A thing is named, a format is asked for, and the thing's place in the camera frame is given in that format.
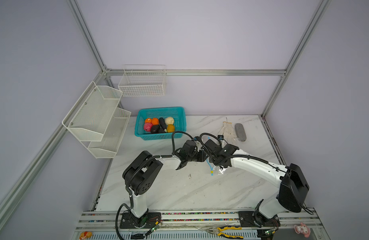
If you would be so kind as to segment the cream toy pear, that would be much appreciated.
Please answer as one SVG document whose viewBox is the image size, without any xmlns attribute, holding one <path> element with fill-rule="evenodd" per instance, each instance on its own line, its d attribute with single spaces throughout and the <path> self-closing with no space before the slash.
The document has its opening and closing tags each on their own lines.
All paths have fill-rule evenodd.
<svg viewBox="0 0 369 240">
<path fill-rule="evenodd" d="M 175 120 L 173 117 L 167 117 L 165 118 L 166 125 L 173 125 L 175 123 Z"/>
</svg>

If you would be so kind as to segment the clear zip bag blue zipper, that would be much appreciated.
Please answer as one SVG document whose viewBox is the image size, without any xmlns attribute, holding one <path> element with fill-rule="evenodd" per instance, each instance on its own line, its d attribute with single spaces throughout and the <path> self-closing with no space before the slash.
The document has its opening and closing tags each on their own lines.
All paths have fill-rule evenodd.
<svg viewBox="0 0 369 240">
<path fill-rule="evenodd" d="M 224 175 L 225 169 L 223 167 L 215 166 L 209 158 L 206 159 L 206 162 L 210 168 L 210 175 L 211 176 L 222 176 Z"/>
</svg>

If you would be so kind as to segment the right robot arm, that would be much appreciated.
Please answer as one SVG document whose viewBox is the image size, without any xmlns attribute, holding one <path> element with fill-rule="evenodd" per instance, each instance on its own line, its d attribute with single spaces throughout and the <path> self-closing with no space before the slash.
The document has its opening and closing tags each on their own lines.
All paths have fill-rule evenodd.
<svg viewBox="0 0 369 240">
<path fill-rule="evenodd" d="M 223 169 L 232 167 L 247 171 L 278 188 L 277 193 L 258 203 L 253 213 L 256 221 L 268 221 L 283 211 L 299 213 L 304 209 L 309 185 L 298 165 L 272 163 L 250 155 L 237 146 L 223 146 L 213 140 L 202 144 L 202 149 L 214 165 Z"/>
</svg>

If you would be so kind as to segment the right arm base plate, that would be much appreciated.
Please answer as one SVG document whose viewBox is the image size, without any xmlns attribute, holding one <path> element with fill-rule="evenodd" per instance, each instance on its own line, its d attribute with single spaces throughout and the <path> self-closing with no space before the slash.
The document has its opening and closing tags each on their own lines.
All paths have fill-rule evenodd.
<svg viewBox="0 0 369 240">
<path fill-rule="evenodd" d="M 256 211 L 239 211 L 238 218 L 242 227 L 275 227 L 280 225 L 277 215 L 271 219 L 267 219 L 262 214 Z"/>
</svg>

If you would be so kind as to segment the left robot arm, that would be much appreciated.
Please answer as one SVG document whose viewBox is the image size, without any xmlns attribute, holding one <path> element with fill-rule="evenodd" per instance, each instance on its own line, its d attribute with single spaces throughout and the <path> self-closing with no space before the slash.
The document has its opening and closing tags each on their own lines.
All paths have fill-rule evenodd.
<svg viewBox="0 0 369 240">
<path fill-rule="evenodd" d="M 205 151 L 194 140 L 187 140 L 170 155 L 152 155 L 142 151 L 126 168 L 123 179 L 130 198 L 130 213 L 136 219 L 148 214 L 145 193 L 151 188 L 161 170 L 180 170 L 189 162 L 204 162 Z"/>
</svg>

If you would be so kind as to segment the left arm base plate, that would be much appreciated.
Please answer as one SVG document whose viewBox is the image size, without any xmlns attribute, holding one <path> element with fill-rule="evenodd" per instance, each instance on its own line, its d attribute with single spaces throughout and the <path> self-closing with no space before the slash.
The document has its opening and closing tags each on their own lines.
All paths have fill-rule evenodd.
<svg viewBox="0 0 369 240">
<path fill-rule="evenodd" d="M 160 222 L 162 214 L 158 212 L 147 212 L 140 218 L 135 217 L 132 213 L 125 212 L 119 223 L 120 229 L 151 229 Z"/>
</svg>

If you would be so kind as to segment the yellow orange toy fruit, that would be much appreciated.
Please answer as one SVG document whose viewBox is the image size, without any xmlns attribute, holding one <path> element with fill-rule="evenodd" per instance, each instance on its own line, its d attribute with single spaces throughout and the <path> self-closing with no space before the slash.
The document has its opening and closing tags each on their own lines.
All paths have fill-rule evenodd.
<svg viewBox="0 0 369 240">
<path fill-rule="evenodd" d="M 167 130 L 167 133 L 173 133 L 176 131 L 175 126 L 173 124 L 167 125 L 166 130 Z"/>
</svg>

